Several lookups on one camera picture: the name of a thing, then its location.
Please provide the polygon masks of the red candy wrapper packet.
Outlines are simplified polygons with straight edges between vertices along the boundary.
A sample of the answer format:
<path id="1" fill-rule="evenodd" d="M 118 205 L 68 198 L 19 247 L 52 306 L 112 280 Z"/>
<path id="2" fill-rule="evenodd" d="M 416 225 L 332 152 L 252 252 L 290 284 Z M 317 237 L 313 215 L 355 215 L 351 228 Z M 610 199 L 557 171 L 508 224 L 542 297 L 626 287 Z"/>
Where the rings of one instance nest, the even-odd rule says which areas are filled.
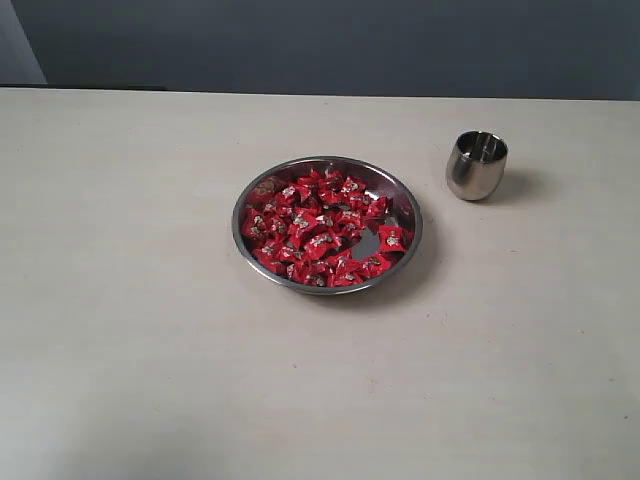
<path id="1" fill-rule="evenodd" d="M 404 229 L 399 226 L 380 225 L 378 227 L 381 252 L 405 252 Z"/>
<path id="2" fill-rule="evenodd" d="M 268 226 L 263 213 L 253 208 L 247 210 L 241 233 L 251 240 L 264 239 L 268 235 Z"/>
<path id="3" fill-rule="evenodd" d="M 347 287 L 363 282 L 360 274 L 362 263 L 353 259 L 340 259 L 334 272 L 329 276 L 328 286 L 332 288 Z"/>

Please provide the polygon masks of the stainless steel cup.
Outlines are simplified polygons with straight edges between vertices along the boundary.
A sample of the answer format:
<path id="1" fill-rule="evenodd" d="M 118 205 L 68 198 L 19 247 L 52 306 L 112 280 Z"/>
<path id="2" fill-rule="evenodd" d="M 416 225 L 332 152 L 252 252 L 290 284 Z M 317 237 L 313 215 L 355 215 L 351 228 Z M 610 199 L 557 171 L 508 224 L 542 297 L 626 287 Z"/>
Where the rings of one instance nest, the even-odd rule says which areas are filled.
<path id="1" fill-rule="evenodd" d="M 446 165 L 446 183 L 459 199 L 483 201 L 499 186 L 508 158 L 503 139 L 486 131 L 467 131 L 455 141 Z"/>

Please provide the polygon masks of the round stainless steel plate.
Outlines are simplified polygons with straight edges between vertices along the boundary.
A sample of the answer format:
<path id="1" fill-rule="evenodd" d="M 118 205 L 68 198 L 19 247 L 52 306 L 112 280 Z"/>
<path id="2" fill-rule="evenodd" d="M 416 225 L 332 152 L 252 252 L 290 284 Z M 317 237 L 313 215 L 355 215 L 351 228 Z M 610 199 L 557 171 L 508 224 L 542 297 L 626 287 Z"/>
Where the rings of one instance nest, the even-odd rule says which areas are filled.
<path id="1" fill-rule="evenodd" d="M 263 213 L 264 239 L 241 233 L 246 211 Z M 381 252 L 378 227 L 404 229 L 405 252 Z M 406 267 L 418 250 L 423 217 L 410 190 L 370 163 L 311 156 L 276 165 L 252 180 L 233 210 L 236 247 L 265 278 L 299 293 L 345 295 L 373 288 Z M 362 263 L 363 282 L 332 288 L 337 262 Z"/>

